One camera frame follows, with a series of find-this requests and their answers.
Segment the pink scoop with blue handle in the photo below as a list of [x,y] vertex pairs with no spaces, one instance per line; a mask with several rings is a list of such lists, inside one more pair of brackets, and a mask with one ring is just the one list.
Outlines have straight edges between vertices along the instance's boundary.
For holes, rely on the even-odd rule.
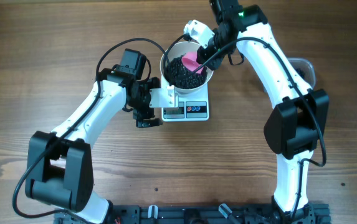
[[197,53],[196,52],[188,52],[181,57],[181,62],[185,68],[187,68],[190,72],[195,71],[201,65],[197,63]]

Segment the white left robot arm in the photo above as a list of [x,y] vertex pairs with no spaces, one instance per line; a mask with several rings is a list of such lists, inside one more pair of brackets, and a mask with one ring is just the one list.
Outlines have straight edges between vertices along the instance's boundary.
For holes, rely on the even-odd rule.
[[52,132],[36,132],[29,141],[25,194],[56,206],[74,220],[117,223],[111,201],[93,190],[91,150],[109,121],[120,110],[133,113],[138,128],[161,125],[150,106],[150,91],[159,78],[142,79],[149,60],[125,49],[122,60],[104,68],[92,92],[75,112]]

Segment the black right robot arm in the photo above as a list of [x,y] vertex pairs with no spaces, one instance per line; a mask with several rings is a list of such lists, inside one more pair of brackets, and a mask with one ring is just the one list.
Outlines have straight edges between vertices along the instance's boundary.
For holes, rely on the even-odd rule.
[[272,105],[264,126],[269,148],[277,156],[277,186],[272,196],[271,223],[315,223],[307,199],[309,164],[326,164],[323,133],[329,97],[315,91],[293,68],[280,49],[257,5],[244,7],[238,1],[210,1],[216,23],[187,27],[186,33],[201,44],[197,62],[217,70],[224,57],[238,50],[250,62]]

